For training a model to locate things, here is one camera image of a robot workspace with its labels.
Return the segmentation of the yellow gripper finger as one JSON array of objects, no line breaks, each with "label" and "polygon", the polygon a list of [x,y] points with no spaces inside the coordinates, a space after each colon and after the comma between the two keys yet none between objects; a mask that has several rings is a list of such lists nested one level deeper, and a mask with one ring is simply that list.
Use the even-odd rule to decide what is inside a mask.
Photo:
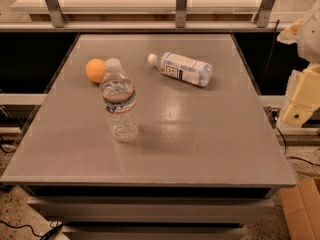
[{"label": "yellow gripper finger", "polygon": [[287,83],[280,122],[301,128],[320,108],[320,65],[293,70]]},{"label": "yellow gripper finger", "polygon": [[287,45],[296,43],[299,38],[299,30],[300,30],[301,23],[302,23],[302,20],[298,19],[294,23],[286,27],[278,35],[277,41]]}]

